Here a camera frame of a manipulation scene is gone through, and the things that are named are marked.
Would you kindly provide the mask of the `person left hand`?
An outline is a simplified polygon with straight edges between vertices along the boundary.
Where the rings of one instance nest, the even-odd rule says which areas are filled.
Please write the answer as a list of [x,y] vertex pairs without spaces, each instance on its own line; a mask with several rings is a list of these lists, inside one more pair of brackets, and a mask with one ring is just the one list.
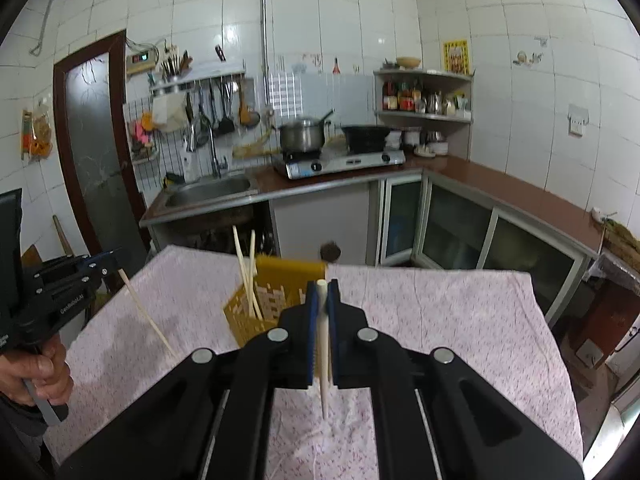
[[7,351],[0,358],[1,393],[17,404],[35,404],[24,385],[30,380],[36,396],[52,405],[70,400],[74,388],[70,367],[66,363],[66,349],[59,334],[42,345],[40,354]]

